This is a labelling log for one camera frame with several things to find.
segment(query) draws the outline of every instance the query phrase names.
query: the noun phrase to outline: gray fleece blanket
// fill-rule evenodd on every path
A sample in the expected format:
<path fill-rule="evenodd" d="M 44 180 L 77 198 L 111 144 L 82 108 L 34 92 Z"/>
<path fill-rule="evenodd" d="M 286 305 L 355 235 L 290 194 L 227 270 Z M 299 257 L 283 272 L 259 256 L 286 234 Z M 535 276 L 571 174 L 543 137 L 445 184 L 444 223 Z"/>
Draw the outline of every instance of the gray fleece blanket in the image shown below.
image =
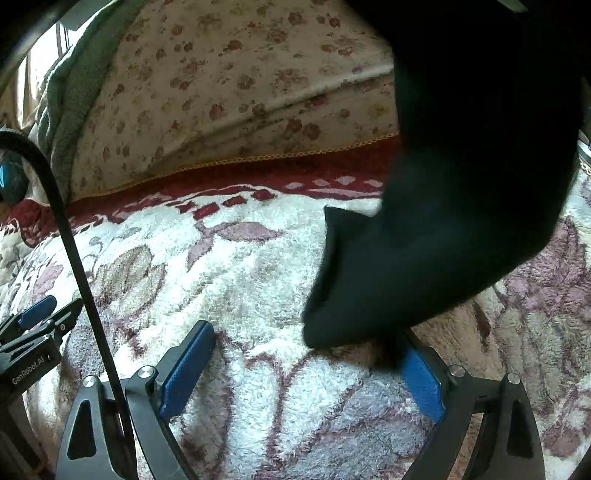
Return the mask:
<path fill-rule="evenodd" d="M 37 143 L 50 160 L 61 196 L 70 195 L 76 143 L 105 80 L 119 40 L 146 0 L 116 0 L 104 7 L 47 75 L 37 111 Z"/>

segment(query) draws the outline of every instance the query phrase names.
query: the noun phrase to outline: blue gripper pad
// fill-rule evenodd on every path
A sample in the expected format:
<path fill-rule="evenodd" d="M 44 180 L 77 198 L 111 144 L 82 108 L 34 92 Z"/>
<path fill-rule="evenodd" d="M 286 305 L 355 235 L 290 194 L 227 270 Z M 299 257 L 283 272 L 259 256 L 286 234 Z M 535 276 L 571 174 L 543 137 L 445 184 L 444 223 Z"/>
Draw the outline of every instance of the blue gripper pad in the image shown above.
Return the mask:
<path fill-rule="evenodd" d="M 441 387 L 426 361 L 410 343 L 402 360 L 402 378 L 421 413 L 437 423 L 445 412 Z"/>
<path fill-rule="evenodd" d="M 214 347 L 215 332 L 212 324 L 200 320 L 183 343 L 169 349 L 158 363 L 160 365 L 171 356 L 178 355 L 161 387 L 162 403 L 158 412 L 166 422 L 183 412 L 203 369 L 211 358 Z"/>
<path fill-rule="evenodd" d="M 18 321 L 18 326 L 21 330 L 30 330 L 37 323 L 51 316 L 56 307 L 56 298 L 53 295 L 48 295 L 44 299 L 39 300 L 32 307 L 29 307 L 27 310 L 21 313 L 21 318 Z"/>

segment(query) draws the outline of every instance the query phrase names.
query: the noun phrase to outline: bed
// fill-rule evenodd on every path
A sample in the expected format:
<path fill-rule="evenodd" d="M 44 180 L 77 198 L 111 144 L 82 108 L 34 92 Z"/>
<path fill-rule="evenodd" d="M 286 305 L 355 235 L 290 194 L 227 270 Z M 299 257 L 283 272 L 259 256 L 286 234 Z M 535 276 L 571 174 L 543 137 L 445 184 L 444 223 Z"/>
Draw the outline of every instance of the bed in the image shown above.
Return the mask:
<path fill-rule="evenodd" d="M 400 147 L 387 45 L 337 0 L 122 5 L 48 77 L 31 133 L 70 200 L 119 373 L 208 320 L 219 346 L 172 422 L 200 478 L 402 478 L 433 425 L 375 345 L 319 355 L 300 324 L 323 208 L 374 212 Z M 77 296 L 30 177 L 2 226 L 2 317 Z M 521 376 L 552 480 L 591 445 L 590 219 L 581 172 L 539 256 L 415 329 L 448 364 Z M 80 380 L 102 372 L 85 314 L 63 353 L 25 396 L 52 464 Z"/>

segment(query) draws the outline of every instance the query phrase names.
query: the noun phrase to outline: blue object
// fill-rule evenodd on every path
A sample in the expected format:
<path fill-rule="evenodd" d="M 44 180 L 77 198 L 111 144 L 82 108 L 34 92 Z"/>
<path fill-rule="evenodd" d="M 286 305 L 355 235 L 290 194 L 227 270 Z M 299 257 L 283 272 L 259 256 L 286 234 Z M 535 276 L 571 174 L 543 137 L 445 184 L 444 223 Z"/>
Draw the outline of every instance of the blue object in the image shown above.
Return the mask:
<path fill-rule="evenodd" d="M 159 413 L 166 422 L 183 412 L 214 347 L 215 332 L 212 324 L 200 321 L 183 343 L 168 350 L 158 363 L 158 366 L 163 362 L 166 364 L 171 356 L 179 352 L 178 359 L 161 387 L 162 403 Z"/>
<path fill-rule="evenodd" d="M 7 150 L 0 151 L 0 195 L 10 206 L 16 205 L 27 194 L 29 179 L 22 169 L 20 155 Z"/>
<path fill-rule="evenodd" d="M 37 323 L 45 320 L 51 316 L 57 307 L 57 300 L 53 295 L 48 295 L 42 300 L 39 300 L 35 305 L 29 307 L 21 313 L 21 318 L 18 321 L 18 326 L 21 330 L 30 330 Z"/>
<path fill-rule="evenodd" d="M 402 360 L 402 378 L 421 413 L 437 423 L 445 413 L 441 385 L 424 358 L 410 345 Z"/>

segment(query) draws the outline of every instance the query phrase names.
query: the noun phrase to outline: pivot bolt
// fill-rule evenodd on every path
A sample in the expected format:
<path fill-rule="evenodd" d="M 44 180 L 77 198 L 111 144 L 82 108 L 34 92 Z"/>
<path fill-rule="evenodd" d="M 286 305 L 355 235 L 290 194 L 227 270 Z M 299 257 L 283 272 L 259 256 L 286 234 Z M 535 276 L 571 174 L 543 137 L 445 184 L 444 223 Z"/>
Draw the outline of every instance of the pivot bolt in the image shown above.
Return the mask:
<path fill-rule="evenodd" d="M 517 375 L 513 372 L 510 374 L 507 374 L 507 380 L 509 381 L 509 383 L 512 383 L 514 385 L 519 385 L 521 383 L 521 379 L 519 378 L 519 375 Z"/>
<path fill-rule="evenodd" d="M 85 387 L 92 387 L 96 383 L 96 377 L 94 375 L 89 375 L 82 381 L 82 385 Z"/>
<path fill-rule="evenodd" d="M 466 375 L 466 370 L 461 365 L 450 365 L 449 372 L 453 377 L 461 378 Z"/>
<path fill-rule="evenodd" d="M 149 378 L 152 375 L 154 375 L 154 372 L 156 371 L 156 369 L 154 367 L 151 367 L 150 365 L 147 365 L 145 367 L 142 367 L 139 369 L 138 371 L 138 375 L 140 378 Z"/>

